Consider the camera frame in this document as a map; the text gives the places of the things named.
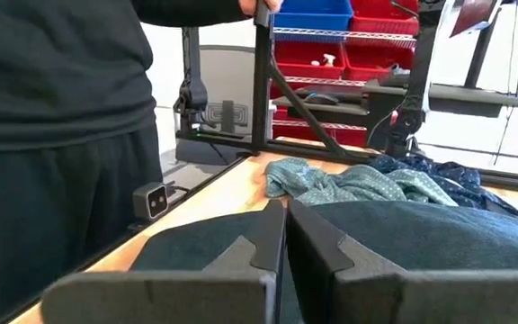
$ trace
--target teal cloth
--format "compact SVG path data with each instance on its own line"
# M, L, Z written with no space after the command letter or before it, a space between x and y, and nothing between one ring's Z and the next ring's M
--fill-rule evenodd
M400 169L383 175L371 166L350 166L343 173L330 175L309 166L307 160L288 157L274 161L265 169L267 196L290 194L312 206L323 203L357 201L411 201L457 206L426 173Z

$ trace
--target wooden table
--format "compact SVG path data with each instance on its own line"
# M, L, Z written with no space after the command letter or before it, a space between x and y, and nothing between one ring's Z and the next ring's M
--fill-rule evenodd
M316 142L304 140L301 142L316 144ZM268 202L265 197L265 166L270 161L282 158L286 158L286 156L273 153L263 153L259 157L248 158L86 271L129 270L147 240L162 230L222 215L262 210ZM317 160L309 160L309 164L328 173L340 173L347 168L346 165ZM226 188L229 188L228 199L224 195ZM518 207L518 192L496 188L488 189ZM41 324L39 306L36 305L27 310L12 323Z

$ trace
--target small camera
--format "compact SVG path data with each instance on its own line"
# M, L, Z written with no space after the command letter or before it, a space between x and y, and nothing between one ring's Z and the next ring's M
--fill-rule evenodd
M168 207L165 184L146 184L133 193L133 210L137 218L154 222L163 216Z

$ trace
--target hand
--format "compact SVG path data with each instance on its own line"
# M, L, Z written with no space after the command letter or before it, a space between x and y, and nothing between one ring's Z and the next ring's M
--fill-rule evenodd
M257 10L257 1L265 1L269 7L269 11L272 13L278 13L281 9L281 4L283 3L283 0L239 0L239 5L241 6L241 11L243 14L248 16L255 15L255 11Z

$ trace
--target blue bin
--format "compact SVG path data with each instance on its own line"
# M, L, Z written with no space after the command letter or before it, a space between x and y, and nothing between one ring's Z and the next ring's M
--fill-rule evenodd
M275 15L275 27L348 31L351 17L350 0L286 0Z

